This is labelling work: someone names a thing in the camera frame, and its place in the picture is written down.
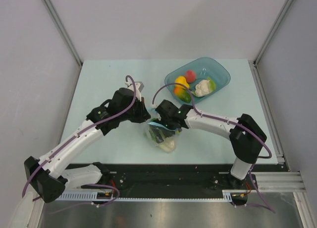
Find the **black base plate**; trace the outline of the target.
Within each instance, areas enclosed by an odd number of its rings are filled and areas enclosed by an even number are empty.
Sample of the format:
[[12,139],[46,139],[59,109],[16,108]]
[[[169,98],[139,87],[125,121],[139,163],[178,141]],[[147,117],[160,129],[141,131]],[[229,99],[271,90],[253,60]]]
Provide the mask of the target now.
[[243,181],[229,176],[230,165],[103,165],[97,184],[113,185],[119,192],[203,190],[250,191],[257,184],[254,175]]

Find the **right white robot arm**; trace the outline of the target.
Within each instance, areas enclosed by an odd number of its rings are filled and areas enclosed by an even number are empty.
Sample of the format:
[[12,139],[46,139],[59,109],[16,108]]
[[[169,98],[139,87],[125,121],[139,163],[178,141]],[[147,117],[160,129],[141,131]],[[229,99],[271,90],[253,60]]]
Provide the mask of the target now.
[[238,118],[217,116],[191,105],[178,108],[168,100],[163,100],[155,111],[159,115],[158,122],[168,129],[199,129],[229,140],[235,154],[228,177],[229,185],[240,189],[246,184],[246,176],[267,140],[266,134],[250,115],[242,114]]

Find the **orange fake carrot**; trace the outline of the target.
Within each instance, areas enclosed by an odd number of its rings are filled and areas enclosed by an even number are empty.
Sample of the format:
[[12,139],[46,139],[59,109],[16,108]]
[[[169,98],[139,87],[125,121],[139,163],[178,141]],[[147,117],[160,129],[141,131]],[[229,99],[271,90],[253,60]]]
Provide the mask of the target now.
[[181,87],[174,87],[174,95],[180,99],[182,102],[185,103],[190,103],[191,102],[191,97],[190,94],[183,88]]

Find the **green fake lettuce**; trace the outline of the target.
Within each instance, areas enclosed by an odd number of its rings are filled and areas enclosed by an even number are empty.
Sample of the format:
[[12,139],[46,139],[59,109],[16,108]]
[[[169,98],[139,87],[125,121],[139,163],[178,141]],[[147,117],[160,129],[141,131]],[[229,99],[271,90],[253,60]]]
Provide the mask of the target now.
[[145,135],[156,147],[166,153],[171,153],[176,149],[176,132],[174,130],[149,125],[148,128],[145,129]]

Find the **aluminium frame rail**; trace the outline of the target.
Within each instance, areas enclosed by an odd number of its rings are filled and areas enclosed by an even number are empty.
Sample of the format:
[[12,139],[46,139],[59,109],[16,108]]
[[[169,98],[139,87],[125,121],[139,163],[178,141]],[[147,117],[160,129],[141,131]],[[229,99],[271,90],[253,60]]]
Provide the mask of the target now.
[[[67,170],[63,176],[59,178],[51,178],[47,173],[38,175],[31,181],[31,186],[36,192],[44,197],[47,196],[49,200],[55,200],[62,193],[66,191],[93,191],[101,190],[110,193],[119,193],[119,190],[113,185],[97,184],[104,173],[87,171],[85,173],[78,173],[77,170]],[[260,190],[290,190],[302,189],[301,177],[298,173],[292,172],[248,172],[247,175],[254,175],[257,184],[254,189]]]

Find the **white fake garlic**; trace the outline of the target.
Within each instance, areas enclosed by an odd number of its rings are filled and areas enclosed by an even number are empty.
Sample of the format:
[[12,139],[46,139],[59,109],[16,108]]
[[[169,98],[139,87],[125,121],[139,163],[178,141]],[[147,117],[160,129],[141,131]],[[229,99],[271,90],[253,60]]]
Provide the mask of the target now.
[[213,88],[213,82],[211,80],[204,79],[195,86],[195,95],[197,97],[206,96],[214,91]]

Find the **clear zip top bag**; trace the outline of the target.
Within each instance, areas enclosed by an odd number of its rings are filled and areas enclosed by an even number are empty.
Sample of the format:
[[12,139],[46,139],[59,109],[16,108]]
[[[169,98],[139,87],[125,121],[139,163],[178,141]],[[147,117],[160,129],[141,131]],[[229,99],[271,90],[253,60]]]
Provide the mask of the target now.
[[160,120],[159,114],[153,108],[148,108],[151,118],[144,125],[144,136],[157,148],[166,153],[176,149],[176,138],[182,132],[181,128],[169,129],[167,124]]

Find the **red fake pepper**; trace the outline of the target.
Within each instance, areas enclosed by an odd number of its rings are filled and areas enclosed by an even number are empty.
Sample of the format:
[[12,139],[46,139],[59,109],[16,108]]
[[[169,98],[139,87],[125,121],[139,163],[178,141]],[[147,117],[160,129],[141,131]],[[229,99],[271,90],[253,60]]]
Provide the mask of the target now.
[[188,83],[193,83],[196,80],[196,73],[193,70],[187,70],[184,77]]

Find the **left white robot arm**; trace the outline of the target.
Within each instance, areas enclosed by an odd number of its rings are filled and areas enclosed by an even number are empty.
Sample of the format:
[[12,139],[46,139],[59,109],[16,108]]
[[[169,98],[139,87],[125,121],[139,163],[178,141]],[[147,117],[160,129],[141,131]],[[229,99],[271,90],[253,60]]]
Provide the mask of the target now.
[[24,162],[28,184],[44,202],[56,200],[67,189],[104,188],[111,185],[109,170],[99,162],[77,169],[67,169],[67,166],[121,122],[143,123],[150,119],[141,91],[140,83],[118,89],[112,99],[93,108],[79,128],[64,142],[39,159],[30,156]]

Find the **yellow fake lemon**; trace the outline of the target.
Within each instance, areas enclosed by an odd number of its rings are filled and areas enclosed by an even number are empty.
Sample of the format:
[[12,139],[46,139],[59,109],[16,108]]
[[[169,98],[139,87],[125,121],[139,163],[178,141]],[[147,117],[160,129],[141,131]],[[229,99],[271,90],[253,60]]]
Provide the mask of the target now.
[[188,82],[184,76],[178,76],[174,80],[174,83],[175,83],[174,86],[178,87],[178,88],[182,88],[182,89],[190,88],[190,85],[188,84]]

